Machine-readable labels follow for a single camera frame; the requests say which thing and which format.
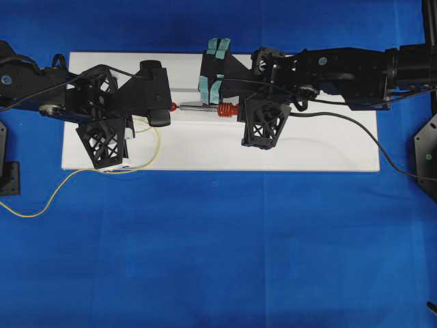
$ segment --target bolt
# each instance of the bolt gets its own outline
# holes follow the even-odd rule
[[[328,58],[326,57],[319,58],[319,65],[325,66],[327,63],[328,63]]]
[[[9,75],[3,75],[1,77],[1,82],[4,85],[10,85],[10,84],[12,84],[12,78]]]

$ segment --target black mounting bracket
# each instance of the black mounting bracket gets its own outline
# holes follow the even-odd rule
[[[437,114],[414,137],[418,176],[437,178]],[[419,186],[437,201],[437,183],[418,179]]]
[[[120,164],[128,157],[125,126],[126,120],[122,118],[79,124],[76,132],[96,169]]]
[[[5,162],[6,137],[8,130],[0,122],[0,195],[20,194],[20,165],[18,162]]]
[[[247,100],[238,114],[238,120],[246,122],[242,146],[255,146],[264,150],[275,147],[290,110],[289,105],[268,99]]]

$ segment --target screwdriver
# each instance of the screwdriver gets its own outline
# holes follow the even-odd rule
[[[207,111],[217,113],[221,118],[230,118],[234,115],[238,115],[240,105],[233,105],[230,102],[224,102],[219,105],[189,105],[189,104],[175,104],[171,103],[171,110],[175,111],[180,109],[181,111]]]

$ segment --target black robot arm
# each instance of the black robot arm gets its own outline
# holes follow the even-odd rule
[[[303,50],[296,55],[262,47],[246,68],[229,51],[229,39],[211,39],[203,52],[199,91],[206,105],[239,97],[237,121],[243,146],[275,147],[293,105],[345,105],[353,111],[388,110],[391,104],[430,93],[433,118],[414,137],[420,186],[437,200],[437,0],[423,0],[425,44],[370,51],[341,48]],[[344,102],[318,99],[321,92]]]
[[[120,88],[115,68],[97,65],[77,75],[62,55],[40,69],[0,41],[0,105],[77,123],[77,133],[96,169],[119,165],[128,157],[125,132],[134,137],[132,115],[150,126],[170,124],[171,96],[167,71],[159,61],[142,61],[137,74]]]

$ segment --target blue background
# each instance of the blue background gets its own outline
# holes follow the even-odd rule
[[[424,42],[419,0],[1,2],[0,38],[41,66],[80,50],[202,51],[212,37],[235,52]],[[429,118],[429,96],[378,113],[403,168]],[[22,178],[2,200],[32,213],[66,175],[62,123],[0,120]],[[0,211],[0,326],[429,327],[436,210],[384,160],[377,174],[83,173],[42,217]]]

